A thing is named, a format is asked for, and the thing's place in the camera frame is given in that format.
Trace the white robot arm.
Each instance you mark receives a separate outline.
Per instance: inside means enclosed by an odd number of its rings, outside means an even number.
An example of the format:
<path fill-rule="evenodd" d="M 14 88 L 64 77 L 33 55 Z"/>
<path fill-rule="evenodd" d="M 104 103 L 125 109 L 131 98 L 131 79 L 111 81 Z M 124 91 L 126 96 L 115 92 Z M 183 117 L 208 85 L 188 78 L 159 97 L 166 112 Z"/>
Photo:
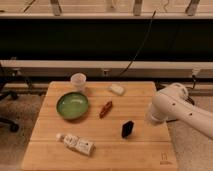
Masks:
<path fill-rule="evenodd" d="M 147 121 L 157 126 L 175 117 L 213 140 L 213 113 L 189 104 L 188 97 L 187 88 L 180 83 L 157 91 L 148 107 Z"/>

